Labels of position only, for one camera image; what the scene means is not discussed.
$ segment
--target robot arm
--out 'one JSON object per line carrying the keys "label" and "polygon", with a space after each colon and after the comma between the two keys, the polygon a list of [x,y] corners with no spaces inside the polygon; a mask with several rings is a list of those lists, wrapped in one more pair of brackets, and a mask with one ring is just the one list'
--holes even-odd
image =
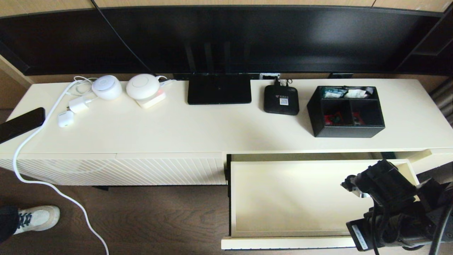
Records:
{"label": "robot arm", "polygon": [[[374,249],[378,254],[378,247],[415,250],[431,242],[438,247],[440,241],[453,241],[453,183],[440,185],[430,179],[414,186],[392,163],[381,160],[357,176],[348,176],[341,186],[374,200],[363,219],[346,223],[359,251]],[[446,227],[436,238],[443,224]]]}

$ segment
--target wooden floor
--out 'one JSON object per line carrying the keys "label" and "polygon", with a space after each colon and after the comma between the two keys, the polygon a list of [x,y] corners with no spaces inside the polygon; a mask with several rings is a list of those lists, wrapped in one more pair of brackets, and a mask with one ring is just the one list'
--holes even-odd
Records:
{"label": "wooden floor", "polygon": [[[21,208],[57,205],[61,219],[50,230],[14,235],[0,245],[0,254],[104,254],[100,241],[89,231],[81,210],[46,186],[23,184],[13,172],[0,169],[0,206]],[[89,186],[62,186],[80,201],[95,230],[113,255],[353,255],[352,249],[222,251],[228,235],[226,186],[113,187],[101,191]],[[453,245],[444,244],[443,254]],[[381,254],[408,254],[399,247]],[[428,247],[412,255],[425,255]]]}

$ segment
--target white round device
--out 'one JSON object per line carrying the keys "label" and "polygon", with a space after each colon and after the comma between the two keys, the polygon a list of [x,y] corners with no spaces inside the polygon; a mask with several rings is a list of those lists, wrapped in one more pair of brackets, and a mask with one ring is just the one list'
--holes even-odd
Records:
{"label": "white round device", "polygon": [[127,83],[126,92],[135,100],[147,100],[153,97],[159,90],[159,78],[166,78],[165,76],[153,76],[151,74],[139,74]]}
{"label": "white round device", "polygon": [[105,75],[93,82],[94,94],[105,100],[113,100],[121,95],[123,88],[120,81],[113,75]]}

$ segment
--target shoelace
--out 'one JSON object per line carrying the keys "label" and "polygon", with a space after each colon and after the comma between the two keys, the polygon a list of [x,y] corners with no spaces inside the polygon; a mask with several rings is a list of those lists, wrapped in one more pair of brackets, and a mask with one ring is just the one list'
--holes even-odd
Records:
{"label": "shoelace", "polygon": [[17,229],[20,227],[25,227],[25,225],[29,225],[31,221],[31,213],[19,213],[19,224],[17,224]]}

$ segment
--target black organizer box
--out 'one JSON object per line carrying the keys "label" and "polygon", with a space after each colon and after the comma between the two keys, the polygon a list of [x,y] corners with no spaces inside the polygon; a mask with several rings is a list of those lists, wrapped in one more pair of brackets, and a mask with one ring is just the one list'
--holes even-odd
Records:
{"label": "black organizer box", "polygon": [[[318,86],[316,88],[307,105],[315,137],[373,137],[386,127],[375,87],[370,87],[374,88],[374,92],[369,98],[365,99],[322,98],[322,88],[324,87]],[[345,89],[345,87],[337,86],[328,87]],[[337,112],[340,112],[343,124],[327,125],[324,115]],[[360,113],[364,125],[354,123],[354,112]]]}

